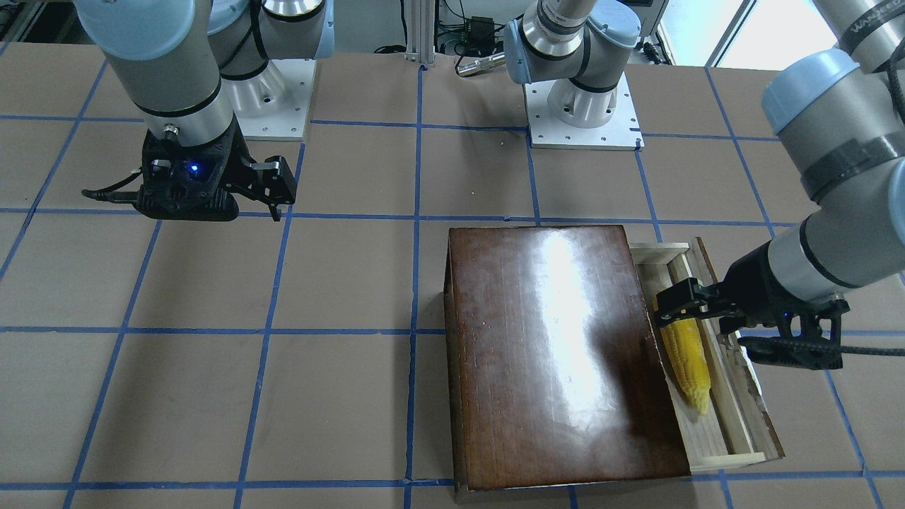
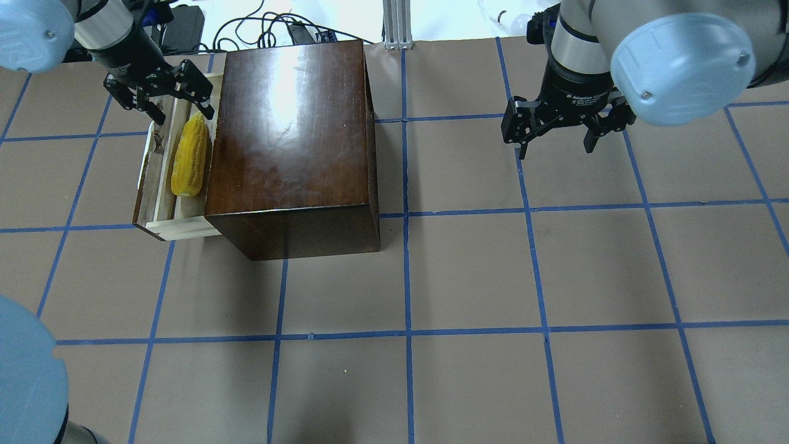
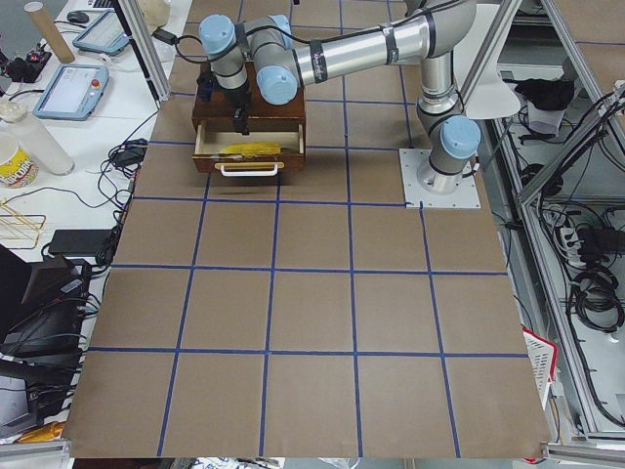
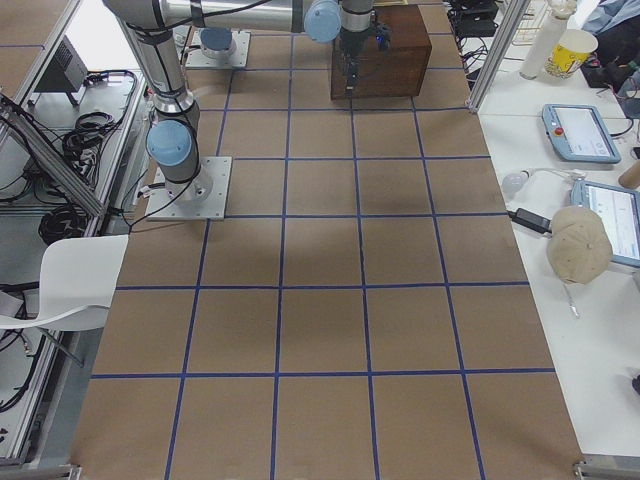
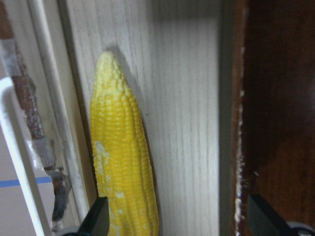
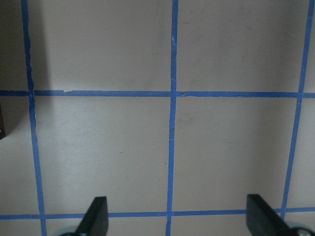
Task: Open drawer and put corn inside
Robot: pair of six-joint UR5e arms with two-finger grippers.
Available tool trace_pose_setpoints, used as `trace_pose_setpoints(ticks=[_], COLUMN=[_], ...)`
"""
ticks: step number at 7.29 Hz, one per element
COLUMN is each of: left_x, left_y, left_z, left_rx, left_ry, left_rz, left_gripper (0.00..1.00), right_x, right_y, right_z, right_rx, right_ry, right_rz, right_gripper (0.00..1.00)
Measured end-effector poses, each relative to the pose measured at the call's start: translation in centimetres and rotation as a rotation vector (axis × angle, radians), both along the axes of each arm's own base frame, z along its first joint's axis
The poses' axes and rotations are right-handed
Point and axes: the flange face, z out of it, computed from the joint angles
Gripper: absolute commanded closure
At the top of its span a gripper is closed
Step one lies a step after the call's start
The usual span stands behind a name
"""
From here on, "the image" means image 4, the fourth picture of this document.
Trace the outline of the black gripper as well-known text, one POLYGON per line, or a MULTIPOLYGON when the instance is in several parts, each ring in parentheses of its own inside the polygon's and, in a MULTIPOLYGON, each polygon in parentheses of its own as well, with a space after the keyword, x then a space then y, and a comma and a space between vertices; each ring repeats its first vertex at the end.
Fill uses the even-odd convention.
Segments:
POLYGON ((340 37, 340 68, 345 78, 344 92, 352 96, 358 82, 360 57, 368 43, 367 37, 340 37))

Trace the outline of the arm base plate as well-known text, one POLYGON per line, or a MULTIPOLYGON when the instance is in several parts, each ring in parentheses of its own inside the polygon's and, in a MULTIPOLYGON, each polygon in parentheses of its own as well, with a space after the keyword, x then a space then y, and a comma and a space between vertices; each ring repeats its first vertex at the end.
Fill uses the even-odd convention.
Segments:
POLYGON ((226 28, 200 28, 187 47, 185 66, 191 70, 244 69, 251 33, 226 28))
POLYGON ((159 167, 154 182, 162 183, 152 189, 145 214, 151 221, 178 221, 225 218, 232 158, 205 156, 200 158, 200 173, 189 184, 167 183, 159 167))

